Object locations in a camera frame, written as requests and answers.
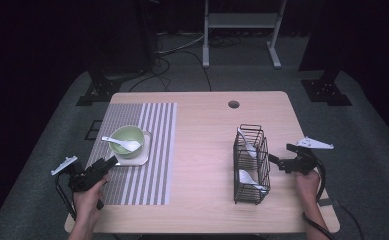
striped placemat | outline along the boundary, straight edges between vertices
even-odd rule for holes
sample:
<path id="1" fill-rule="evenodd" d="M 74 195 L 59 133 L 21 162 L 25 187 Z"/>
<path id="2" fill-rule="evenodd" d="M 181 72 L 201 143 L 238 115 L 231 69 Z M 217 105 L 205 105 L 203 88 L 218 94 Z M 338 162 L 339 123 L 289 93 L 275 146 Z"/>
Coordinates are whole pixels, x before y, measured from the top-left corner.
<path id="1" fill-rule="evenodd" d="M 135 125 L 151 133 L 149 160 L 142 166 L 113 167 L 110 180 L 103 187 L 103 202 L 107 205 L 169 204 L 172 180 L 173 141 L 176 103 L 110 104 L 94 143 L 88 164 L 99 158 L 107 160 L 110 136 L 125 125 Z"/>

wire basket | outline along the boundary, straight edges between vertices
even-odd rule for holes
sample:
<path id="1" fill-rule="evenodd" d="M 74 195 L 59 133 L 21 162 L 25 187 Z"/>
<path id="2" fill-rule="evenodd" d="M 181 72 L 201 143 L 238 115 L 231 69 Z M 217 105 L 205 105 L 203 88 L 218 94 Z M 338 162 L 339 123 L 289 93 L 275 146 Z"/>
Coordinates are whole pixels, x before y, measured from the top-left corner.
<path id="1" fill-rule="evenodd" d="M 234 142 L 234 201 L 259 204 L 268 195 L 268 146 L 260 125 L 242 124 Z M 246 142 L 254 149 L 246 147 Z"/>

plate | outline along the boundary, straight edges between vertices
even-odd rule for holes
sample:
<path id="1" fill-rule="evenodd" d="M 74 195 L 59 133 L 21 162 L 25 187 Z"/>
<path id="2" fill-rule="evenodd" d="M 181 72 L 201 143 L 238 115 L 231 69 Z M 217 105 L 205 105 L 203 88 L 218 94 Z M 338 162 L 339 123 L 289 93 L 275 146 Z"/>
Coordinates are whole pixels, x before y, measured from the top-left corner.
<path id="1" fill-rule="evenodd" d="M 141 166 L 148 161 L 150 156 L 150 148 L 151 148 L 151 133 L 148 131 L 143 131 L 144 133 L 144 146 L 137 157 L 134 158 L 123 158 L 118 154 L 115 154 L 112 150 L 107 151 L 107 159 L 116 156 L 118 163 L 116 163 L 116 167 L 126 167 L 126 166 Z"/>

white spoon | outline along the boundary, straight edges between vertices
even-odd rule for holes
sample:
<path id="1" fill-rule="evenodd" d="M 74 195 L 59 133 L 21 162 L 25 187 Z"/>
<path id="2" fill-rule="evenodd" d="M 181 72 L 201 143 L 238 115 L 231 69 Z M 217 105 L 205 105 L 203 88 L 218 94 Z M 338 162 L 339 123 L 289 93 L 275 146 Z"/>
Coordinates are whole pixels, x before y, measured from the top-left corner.
<path id="1" fill-rule="evenodd" d="M 257 182 L 255 182 L 251 177 L 250 174 L 246 170 L 239 170 L 240 173 L 240 182 L 244 184 L 252 184 L 255 188 L 259 189 L 262 193 L 266 193 L 267 190 L 259 185 Z"/>
<path id="2" fill-rule="evenodd" d="M 101 140 L 106 141 L 106 142 L 113 142 L 113 143 L 119 144 L 121 147 L 123 147 L 126 150 L 131 151 L 131 152 L 133 152 L 133 151 L 137 150 L 139 147 L 141 147 L 141 144 L 137 141 L 130 141 L 130 140 L 129 141 L 120 141 L 120 140 L 110 138 L 110 137 L 102 137 Z"/>
<path id="3" fill-rule="evenodd" d="M 245 143 L 245 146 L 248 150 L 248 154 L 250 154 L 251 157 L 256 158 L 256 156 L 257 156 L 256 149 L 253 147 L 253 145 L 251 145 L 250 143 L 247 142 L 247 139 L 244 136 L 244 133 L 240 128 L 238 128 L 238 132 L 241 134 L 241 136 L 244 139 L 244 143 Z"/>

bowl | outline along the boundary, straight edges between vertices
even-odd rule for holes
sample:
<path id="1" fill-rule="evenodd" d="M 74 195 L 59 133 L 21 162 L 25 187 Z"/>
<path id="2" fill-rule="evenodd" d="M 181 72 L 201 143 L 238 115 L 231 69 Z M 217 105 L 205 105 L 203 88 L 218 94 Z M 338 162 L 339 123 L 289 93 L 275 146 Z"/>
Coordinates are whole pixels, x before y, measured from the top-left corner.
<path id="1" fill-rule="evenodd" d="M 114 131 L 110 137 L 120 141 L 137 141 L 141 144 L 135 151 L 129 151 L 119 144 L 109 142 L 110 149 L 123 158 L 134 158 L 138 156 L 144 146 L 144 132 L 136 126 L 123 126 Z"/>

